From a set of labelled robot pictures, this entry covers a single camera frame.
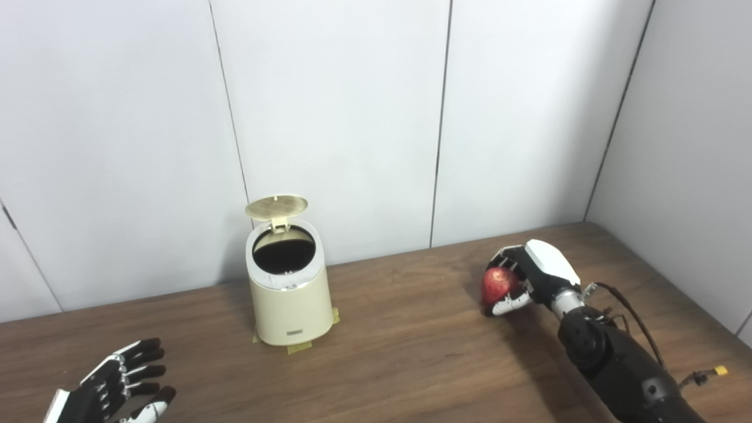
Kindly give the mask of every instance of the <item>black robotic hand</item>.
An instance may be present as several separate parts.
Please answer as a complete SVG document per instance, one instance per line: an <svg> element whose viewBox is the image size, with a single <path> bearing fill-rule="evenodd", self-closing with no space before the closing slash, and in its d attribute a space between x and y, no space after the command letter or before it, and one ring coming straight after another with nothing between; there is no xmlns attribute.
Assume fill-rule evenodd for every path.
<svg viewBox="0 0 752 423"><path fill-rule="evenodd" d="M149 403L134 410L120 423L154 423L167 410L175 389L142 382L165 374L164 366L148 365L165 356L159 338L134 342L108 355L86 375L78 389L58 389L44 423L102 423L135 395L155 394Z"/></svg>

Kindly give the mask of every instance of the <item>table surface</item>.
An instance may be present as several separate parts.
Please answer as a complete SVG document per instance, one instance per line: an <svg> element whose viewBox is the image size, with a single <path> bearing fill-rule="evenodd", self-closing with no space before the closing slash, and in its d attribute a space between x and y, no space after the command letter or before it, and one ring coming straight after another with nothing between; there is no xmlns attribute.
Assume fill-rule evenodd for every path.
<svg viewBox="0 0 752 423"><path fill-rule="evenodd" d="M0 415L40 422L56 388L74 388L120 346L158 336L167 350L161 382L177 389L162 423L616 421L567 361L546 308L479 312L487 261L531 238L561 249L584 284L618 287L677 379L729 368L685 389L709 422L752 421L752 350L593 224L331 266L342 321L293 355L252 343L247 283L2 324ZM620 310L606 293L594 297Z"/></svg>

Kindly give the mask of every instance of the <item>cable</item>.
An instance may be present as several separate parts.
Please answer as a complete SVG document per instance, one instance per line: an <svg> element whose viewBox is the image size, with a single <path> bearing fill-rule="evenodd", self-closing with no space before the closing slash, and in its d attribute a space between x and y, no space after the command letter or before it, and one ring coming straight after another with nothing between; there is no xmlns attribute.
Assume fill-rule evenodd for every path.
<svg viewBox="0 0 752 423"><path fill-rule="evenodd" d="M624 322L624 330L628 334L632 335L632 331L629 330L629 322L626 320L626 316L625 315L613 315L613 316L611 316L611 320L614 320L617 317L621 317L621 320Z"/></svg>
<svg viewBox="0 0 752 423"><path fill-rule="evenodd" d="M650 335L650 331L647 330L647 327L645 326L645 324L642 323L642 319L637 314L637 312L632 308L632 305L629 304L629 301L624 297L624 295L621 294L621 292L619 292L618 289L610 285L604 284L603 282L595 282L595 284L596 286L605 288L611 295L614 296L614 298L619 300L619 303L621 303L622 306L624 306L624 308L629 310L629 313L635 319L635 321L637 322L637 325L642 330L642 333L644 333L645 338L647 338L647 342L650 344L650 347L653 349L653 353L656 356L656 361L658 361L658 364L665 370L666 364L663 362L663 356L661 356L660 351L658 350L658 345L656 345L655 340L653 340L653 337Z"/></svg>
<svg viewBox="0 0 752 423"><path fill-rule="evenodd" d="M708 376L725 376L727 374L729 374L729 371L725 366L717 366L710 370L698 370L690 373L689 376L684 378L679 384L679 389L684 389L685 386L692 382L697 386L703 386L708 383Z"/></svg>

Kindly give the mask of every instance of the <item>red apple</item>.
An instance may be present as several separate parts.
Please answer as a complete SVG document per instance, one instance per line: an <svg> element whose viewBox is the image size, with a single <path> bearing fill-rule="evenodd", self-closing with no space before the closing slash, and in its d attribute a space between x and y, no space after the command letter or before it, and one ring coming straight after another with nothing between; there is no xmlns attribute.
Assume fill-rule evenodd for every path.
<svg viewBox="0 0 752 423"><path fill-rule="evenodd" d="M490 307L518 286L520 280L514 272L506 267L492 267L483 275L481 302L485 307Z"/></svg>

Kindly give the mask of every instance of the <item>cream trash can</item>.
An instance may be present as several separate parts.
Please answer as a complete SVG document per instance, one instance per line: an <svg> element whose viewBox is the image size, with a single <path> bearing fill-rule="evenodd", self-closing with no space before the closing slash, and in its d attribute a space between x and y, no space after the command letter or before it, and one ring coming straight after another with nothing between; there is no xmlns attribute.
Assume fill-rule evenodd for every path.
<svg viewBox="0 0 752 423"><path fill-rule="evenodd" d="M245 209L262 222L248 236L245 260L256 335L269 345L311 341L334 321L319 234L306 221L289 220L307 207L299 196L277 195Z"/></svg>

